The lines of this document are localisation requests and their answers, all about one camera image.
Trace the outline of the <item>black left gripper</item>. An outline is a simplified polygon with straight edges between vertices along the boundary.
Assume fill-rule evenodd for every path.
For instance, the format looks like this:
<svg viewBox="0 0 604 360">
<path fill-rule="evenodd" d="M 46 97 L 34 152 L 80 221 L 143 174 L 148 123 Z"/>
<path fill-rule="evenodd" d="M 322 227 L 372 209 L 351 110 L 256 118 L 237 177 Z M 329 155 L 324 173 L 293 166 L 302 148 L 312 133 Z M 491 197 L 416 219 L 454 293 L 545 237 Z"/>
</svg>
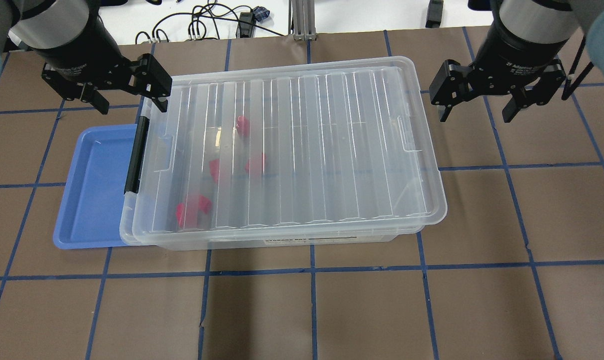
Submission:
<svg viewBox="0 0 604 360">
<path fill-rule="evenodd" d="M 152 54 L 131 62 L 122 55 L 100 20 L 100 1 L 16 0 L 14 4 L 20 18 L 12 32 L 52 68 L 44 79 L 60 96 L 107 115 L 110 103 L 99 91 L 121 90 L 147 98 L 161 113 L 167 112 L 172 77 Z"/>
</svg>

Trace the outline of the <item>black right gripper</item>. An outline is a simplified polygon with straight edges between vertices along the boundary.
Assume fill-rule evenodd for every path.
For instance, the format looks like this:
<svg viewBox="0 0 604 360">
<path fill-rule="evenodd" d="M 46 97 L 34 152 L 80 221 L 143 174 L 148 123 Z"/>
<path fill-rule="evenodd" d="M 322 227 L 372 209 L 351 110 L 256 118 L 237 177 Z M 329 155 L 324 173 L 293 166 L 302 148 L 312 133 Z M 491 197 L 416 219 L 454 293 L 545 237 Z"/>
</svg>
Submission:
<svg viewBox="0 0 604 360">
<path fill-rule="evenodd" d="M 482 95 L 511 100 L 501 114 L 505 123 L 532 105 L 544 106 L 566 80 L 554 59 L 578 27 L 566 0 L 476 0 L 476 11 L 491 11 L 493 21 L 475 56 L 475 68 L 445 60 L 428 88 L 430 102 L 445 123 L 452 109 Z M 475 87 L 471 75 L 475 73 Z M 531 89 L 526 85 L 534 82 Z"/>
</svg>

